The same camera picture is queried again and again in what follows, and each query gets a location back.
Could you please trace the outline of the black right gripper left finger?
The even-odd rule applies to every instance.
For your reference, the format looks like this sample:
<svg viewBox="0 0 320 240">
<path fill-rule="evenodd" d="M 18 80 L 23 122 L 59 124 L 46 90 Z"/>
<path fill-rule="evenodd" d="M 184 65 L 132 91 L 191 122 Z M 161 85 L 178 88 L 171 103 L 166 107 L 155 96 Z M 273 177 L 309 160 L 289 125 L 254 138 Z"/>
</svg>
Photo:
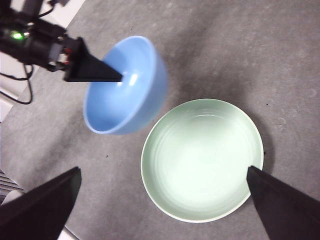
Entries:
<svg viewBox="0 0 320 240">
<path fill-rule="evenodd" d="M 2 240 L 57 240 L 82 183 L 74 167 L 0 206 Z"/>
</svg>

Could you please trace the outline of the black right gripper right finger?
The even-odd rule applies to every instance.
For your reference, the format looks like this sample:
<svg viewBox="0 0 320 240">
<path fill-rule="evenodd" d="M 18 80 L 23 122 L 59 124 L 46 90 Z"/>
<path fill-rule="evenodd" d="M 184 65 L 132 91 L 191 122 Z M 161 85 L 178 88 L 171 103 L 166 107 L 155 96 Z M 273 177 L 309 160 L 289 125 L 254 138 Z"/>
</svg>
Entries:
<svg viewBox="0 0 320 240">
<path fill-rule="evenodd" d="M 255 209 L 271 240 L 318 240 L 320 202 L 255 166 L 246 181 Z"/>
</svg>

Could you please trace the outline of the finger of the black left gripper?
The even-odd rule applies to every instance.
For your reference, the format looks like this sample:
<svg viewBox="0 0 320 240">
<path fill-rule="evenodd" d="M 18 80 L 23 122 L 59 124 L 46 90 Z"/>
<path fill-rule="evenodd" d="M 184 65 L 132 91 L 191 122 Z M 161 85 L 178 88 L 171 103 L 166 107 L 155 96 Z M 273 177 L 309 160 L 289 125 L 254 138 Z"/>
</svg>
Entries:
<svg viewBox="0 0 320 240">
<path fill-rule="evenodd" d="M 121 82 L 123 75 L 107 63 L 91 55 L 83 38 L 78 37 L 79 47 L 75 58 L 75 76 L 77 80 L 66 82 Z"/>
</svg>

